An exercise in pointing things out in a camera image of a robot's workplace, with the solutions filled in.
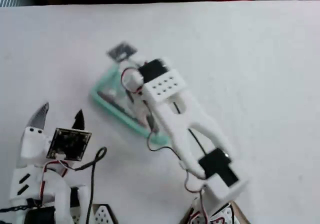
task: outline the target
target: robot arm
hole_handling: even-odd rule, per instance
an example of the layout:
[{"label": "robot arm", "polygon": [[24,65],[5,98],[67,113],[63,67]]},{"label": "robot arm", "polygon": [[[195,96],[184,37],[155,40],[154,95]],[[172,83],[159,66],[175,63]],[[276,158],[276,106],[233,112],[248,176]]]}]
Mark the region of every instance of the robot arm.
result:
[{"label": "robot arm", "polygon": [[[235,199],[246,185],[247,175],[226,136],[205,113],[169,62],[156,59],[135,70],[124,70],[121,81],[127,90],[146,102],[157,117],[171,137],[172,147],[186,170],[203,181],[203,200],[198,200],[194,209],[204,208],[210,216]],[[175,102],[181,105],[178,114],[170,107]],[[214,146],[212,152],[199,160],[190,148],[189,128],[206,136]]]},{"label": "robot arm", "polygon": [[[37,209],[17,211],[17,224],[73,224],[72,201],[79,206],[79,222],[86,223],[89,189],[71,187],[63,176],[66,169],[80,161],[91,133],[84,131],[84,117],[79,111],[72,129],[57,128],[53,138],[44,134],[49,104],[45,103],[31,117],[21,139],[16,169],[12,178],[10,201],[13,206],[28,205]],[[89,223],[95,223],[91,208]]]}]

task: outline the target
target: red wire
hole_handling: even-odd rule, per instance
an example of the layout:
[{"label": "red wire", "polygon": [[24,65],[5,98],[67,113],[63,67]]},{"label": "red wire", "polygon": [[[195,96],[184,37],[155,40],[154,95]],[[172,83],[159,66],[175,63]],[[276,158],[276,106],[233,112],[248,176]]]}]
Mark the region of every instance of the red wire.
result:
[{"label": "red wire", "polygon": [[190,216],[189,224],[200,214],[200,211],[197,211],[192,216]]},{"label": "red wire", "polygon": [[[44,175],[44,173],[46,172],[46,170],[47,170],[47,166],[48,165],[50,165],[50,164],[60,164],[60,162],[59,161],[57,161],[57,160],[53,160],[53,161],[50,161],[49,163],[47,163],[47,164],[45,164],[45,166],[43,167],[43,175]],[[67,171],[68,171],[68,169],[67,168],[64,168],[64,171],[63,171],[63,173],[61,174],[61,176],[62,177],[64,177],[65,175],[66,175],[66,173],[67,173]],[[41,186],[40,186],[40,201],[41,201],[41,203],[43,202],[43,196],[44,196],[44,185],[45,185],[45,181],[43,180],[42,182],[41,182]]]},{"label": "red wire", "polygon": [[[124,75],[125,75],[125,72],[126,72],[127,70],[136,70],[136,71],[138,71],[135,67],[127,67],[127,68],[125,68],[125,69],[122,71],[120,81],[121,81],[122,87],[123,87],[125,90],[128,90],[128,89],[124,86],[122,79],[123,79],[123,77],[124,77]],[[134,92],[133,92],[133,91],[130,91],[130,90],[128,90],[128,91],[131,92],[131,93],[133,93],[133,94],[135,94],[135,93],[139,92],[141,89],[142,89],[142,86],[140,86],[139,88],[137,88],[136,91],[134,91]]]},{"label": "red wire", "polygon": [[219,218],[217,218],[217,219],[215,219],[215,220],[212,220],[211,222],[212,223],[214,223],[214,222],[216,222],[216,223],[218,223],[220,220],[222,220],[222,224],[225,224],[224,222],[225,222],[225,218],[224,217],[219,217]]}]

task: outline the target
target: black cable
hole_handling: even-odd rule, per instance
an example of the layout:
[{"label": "black cable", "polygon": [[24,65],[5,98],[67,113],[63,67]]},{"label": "black cable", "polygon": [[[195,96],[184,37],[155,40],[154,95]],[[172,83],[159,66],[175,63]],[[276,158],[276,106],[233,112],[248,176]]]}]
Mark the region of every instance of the black cable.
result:
[{"label": "black cable", "polygon": [[[181,114],[180,109],[178,108],[178,105],[176,104],[176,102],[173,103],[178,114]],[[190,132],[190,134],[194,137],[195,141],[198,143],[199,147],[201,148],[202,152],[204,153],[204,155],[206,155],[206,151],[204,149],[204,147],[200,144],[200,141],[198,140],[198,138],[196,137],[196,135],[194,134],[194,132],[191,129],[188,129],[188,131]]]},{"label": "black cable", "polygon": [[232,224],[235,224],[234,222],[235,222],[235,217],[234,217],[234,208],[233,208],[233,206],[232,206],[232,203],[230,203],[230,209],[231,209],[231,213],[232,213],[232,215],[231,215],[231,219],[232,219]]},{"label": "black cable", "polygon": [[[0,213],[5,213],[5,212],[9,212],[9,211],[27,210],[32,207],[36,207],[36,205],[17,205],[17,206],[12,206],[9,208],[2,208],[2,209],[0,209]],[[12,223],[8,223],[3,220],[0,220],[0,224],[12,224]]]},{"label": "black cable", "polygon": [[92,202],[93,202],[93,196],[94,196],[94,180],[95,180],[95,178],[94,178],[94,170],[96,169],[96,163],[98,162],[98,161],[100,161],[102,158],[104,158],[104,156],[106,155],[106,153],[107,153],[107,148],[104,146],[104,147],[102,147],[102,148],[100,148],[99,150],[98,150],[98,152],[96,153],[96,155],[95,155],[95,158],[94,158],[94,160],[93,161],[91,161],[91,162],[88,162],[87,164],[84,164],[84,165],[82,165],[82,166],[80,166],[80,167],[78,167],[78,168],[72,168],[72,167],[69,167],[69,166],[65,166],[62,162],[60,162],[60,164],[61,165],[63,165],[65,168],[67,168],[67,169],[71,169],[71,170],[74,170],[74,171],[79,171],[79,170],[84,170],[84,169],[87,169],[88,167],[90,167],[90,166],[92,166],[92,171],[91,171],[91,191],[90,191],[90,201],[89,201],[89,207],[88,207],[88,212],[87,212],[87,217],[86,217],[86,219],[85,219],[85,224],[89,224],[89,219],[90,219],[90,211],[91,211],[91,207],[92,207]]}]

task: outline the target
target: white surface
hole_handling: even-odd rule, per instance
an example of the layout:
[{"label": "white surface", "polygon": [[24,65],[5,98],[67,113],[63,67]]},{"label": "white surface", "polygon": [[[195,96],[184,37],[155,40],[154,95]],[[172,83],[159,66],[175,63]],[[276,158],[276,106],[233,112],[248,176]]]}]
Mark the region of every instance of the white surface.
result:
[{"label": "white surface", "polygon": [[[177,223],[191,204],[185,173],[88,97],[122,40],[167,56],[234,143],[252,176],[238,204],[252,223],[316,223],[320,166],[320,2],[238,2],[0,9],[0,205],[25,124],[45,100],[46,131],[84,111],[101,145],[95,202],[120,223]],[[68,174],[89,184],[90,170]]]}]

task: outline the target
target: teal plastic piece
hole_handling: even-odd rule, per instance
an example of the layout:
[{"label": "teal plastic piece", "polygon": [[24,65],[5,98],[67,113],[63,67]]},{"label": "teal plastic piece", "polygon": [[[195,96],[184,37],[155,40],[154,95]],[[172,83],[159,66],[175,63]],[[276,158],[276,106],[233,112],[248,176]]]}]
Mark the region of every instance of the teal plastic piece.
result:
[{"label": "teal plastic piece", "polygon": [[[107,109],[111,114],[115,115],[119,120],[124,122],[130,128],[135,130],[138,134],[147,138],[150,134],[150,131],[143,126],[139,125],[137,122],[129,118],[126,114],[122,111],[118,110],[115,106],[105,101],[101,96],[98,94],[98,91],[102,91],[103,88],[108,84],[108,87],[116,90],[116,91],[123,91],[125,94],[125,90],[120,85],[120,74],[118,72],[118,64],[114,64],[108,72],[96,83],[96,85],[91,89],[91,96],[93,99]],[[151,142],[159,145],[166,145],[169,142],[169,137],[161,132],[157,134],[152,134]]]}]

